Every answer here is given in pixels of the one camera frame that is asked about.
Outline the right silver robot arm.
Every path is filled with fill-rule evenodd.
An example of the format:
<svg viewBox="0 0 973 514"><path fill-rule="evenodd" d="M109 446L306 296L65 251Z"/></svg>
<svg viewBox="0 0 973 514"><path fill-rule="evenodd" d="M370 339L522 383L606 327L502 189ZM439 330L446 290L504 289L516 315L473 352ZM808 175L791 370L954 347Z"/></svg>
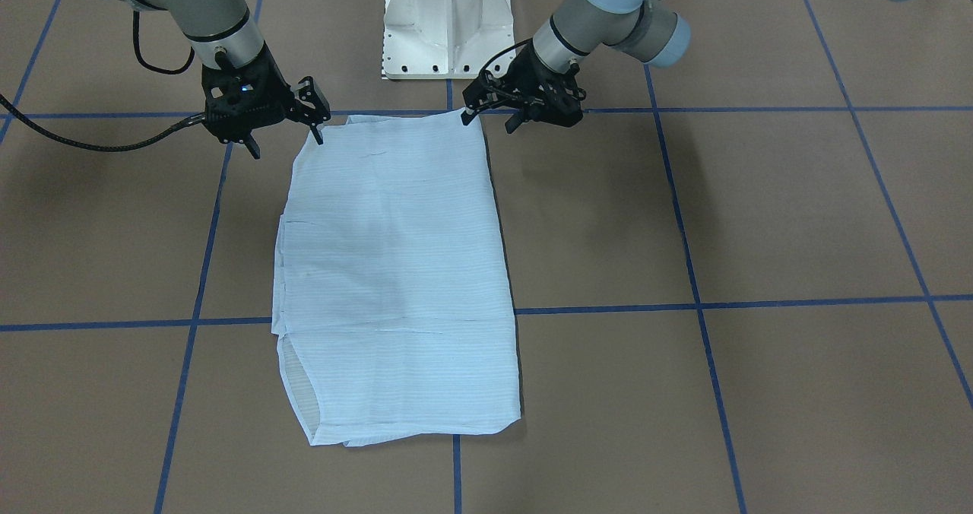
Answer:
<svg viewBox="0 0 973 514"><path fill-rule="evenodd" d="M283 120L309 127L322 143L331 111L311 77L285 80L246 0L115 0L133 11L170 13L201 61L201 123L223 143L244 144L260 157L252 133Z"/></svg>

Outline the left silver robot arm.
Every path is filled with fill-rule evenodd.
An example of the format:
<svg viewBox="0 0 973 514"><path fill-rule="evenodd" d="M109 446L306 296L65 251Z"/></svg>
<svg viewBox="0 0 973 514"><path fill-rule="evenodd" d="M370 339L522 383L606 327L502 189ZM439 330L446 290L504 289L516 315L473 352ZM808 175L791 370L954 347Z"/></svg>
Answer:
<svg viewBox="0 0 973 514"><path fill-rule="evenodd" d="M971 106L970 0L666 0L685 56L651 68L599 49L579 75L588 111Z"/></svg>

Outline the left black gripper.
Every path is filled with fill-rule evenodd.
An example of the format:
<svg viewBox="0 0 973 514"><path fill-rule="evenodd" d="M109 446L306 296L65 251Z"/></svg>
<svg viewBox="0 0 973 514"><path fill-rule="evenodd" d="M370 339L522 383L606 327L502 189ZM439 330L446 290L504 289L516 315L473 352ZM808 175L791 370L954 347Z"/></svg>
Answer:
<svg viewBox="0 0 973 514"><path fill-rule="evenodd" d="M573 58L567 71L549 69L534 44L526 43L508 67L506 80L490 71L480 71L463 90L461 123L469 126L480 113L501 106L515 111L505 122L507 134L513 134L525 123L538 122L542 116L583 116L585 91L577 84L579 72L580 64Z"/></svg>

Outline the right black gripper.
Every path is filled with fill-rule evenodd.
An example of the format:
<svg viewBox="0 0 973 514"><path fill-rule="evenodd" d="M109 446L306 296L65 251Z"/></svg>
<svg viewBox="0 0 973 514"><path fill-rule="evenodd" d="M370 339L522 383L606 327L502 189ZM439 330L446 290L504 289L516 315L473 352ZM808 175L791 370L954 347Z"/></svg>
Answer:
<svg viewBox="0 0 973 514"><path fill-rule="evenodd" d="M321 129L331 119L331 108L313 77L302 78L293 94L266 45L242 66L233 66L225 49L217 49L215 60L217 67L205 66L201 75L204 127L214 137L243 144L254 160L260 160L254 130L294 116L294 122L309 127L316 144L324 143Z"/></svg>

